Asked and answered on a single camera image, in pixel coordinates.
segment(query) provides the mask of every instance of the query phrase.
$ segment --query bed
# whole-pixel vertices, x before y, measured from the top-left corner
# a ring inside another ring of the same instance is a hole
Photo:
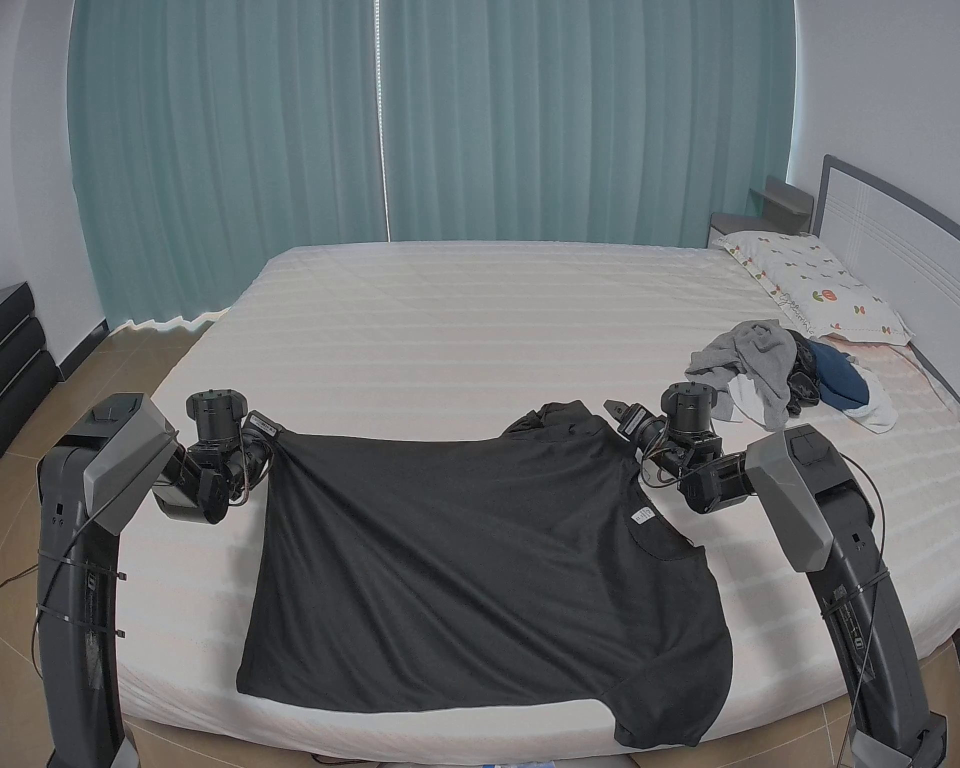
[[[889,524],[885,559],[925,656],[960,626],[960,421],[931,373],[935,367],[947,383],[960,381],[957,352],[934,324],[960,326],[960,228],[937,240],[933,229],[946,231],[943,222],[864,177],[828,158],[815,229],[900,309],[927,365],[909,348],[857,346],[900,412],[886,434],[825,405],[804,409],[802,420],[879,485]],[[877,232],[883,246],[871,248]],[[909,287],[884,277],[908,269]],[[908,303],[917,297],[919,313]],[[934,300],[940,308],[931,320],[926,305]],[[185,398],[227,387],[300,432],[484,439],[549,401],[581,399],[598,414],[607,398],[656,405],[664,387],[683,378],[692,350],[742,320],[777,313],[718,250],[507,242],[298,248],[264,267],[154,401],[185,443],[195,435]],[[748,421],[716,426],[729,450],[764,434]],[[732,689],[707,738],[842,694],[806,579],[787,564],[756,500],[696,516],[675,491],[651,495],[706,546],[732,633]],[[479,764],[629,751],[613,739],[610,712],[591,700],[354,714],[238,694],[264,501],[261,486],[222,523],[201,526],[167,519],[150,498],[124,531],[120,568],[129,578],[118,588],[116,622],[126,633],[117,656],[127,714],[369,760]]]

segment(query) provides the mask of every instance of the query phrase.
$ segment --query pillowcase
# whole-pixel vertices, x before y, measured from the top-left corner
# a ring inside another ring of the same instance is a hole
[[[912,334],[886,301],[812,234],[734,232],[714,241],[809,336],[904,346]]]

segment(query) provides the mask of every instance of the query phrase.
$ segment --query curtain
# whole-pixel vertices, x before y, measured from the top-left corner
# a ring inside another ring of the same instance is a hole
[[[386,237],[372,2],[77,0],[74,187],[111,325],[230,305],[297,245]]]
[[[783,178],[793,0],[383,0],[395,240],[703,246]]]

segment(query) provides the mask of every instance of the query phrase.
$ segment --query gray headboard frame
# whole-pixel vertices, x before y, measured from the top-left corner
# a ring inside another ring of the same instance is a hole
[[[855,165],[850,165],[848,162],[844,162],[833,155],[824,155],[824,169],[820,176],[820,192],[817,195],[817,209],[813,217],[813,234],[820,236],[821,227],[824,221],[824,209],[827,206],[827,189],[830,178],[830,170],[833,168],[837,169],[843,174],[846,174],[847,176],[862,181],[868,186],[873,187],[878,192],[882,192],[887,197],[905,205],[906,207],[923,216],[932,224],[945,231],[951,237],[960,241],[960,224],[957,224],[955,221],[950,219],[948,216],[945,216],[936,208],[931,207],[930,205],[924,203],[924,201],[915,198],[909,192],[903,191],[894,184],[891,184],[889,181],[885,181],[872,173],[864,171],[862,168],[857,168]],[[911,343],[909,346],[911,349],[913,349],[914,353],[917,355],[924,367],[930,371],[930,373],[936,376],[937,380],[940,381],[940,383],[942,383],[958,401],[960,401],[960,394],[957,393],[957,390],[924,357],[924,354],[917,349],[913,343]]]

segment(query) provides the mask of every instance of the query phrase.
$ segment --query white headboard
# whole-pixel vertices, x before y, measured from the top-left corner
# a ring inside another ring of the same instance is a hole
[[[917,356],[960,399],[960,225],[827,155],[813,233],[900,312]]]

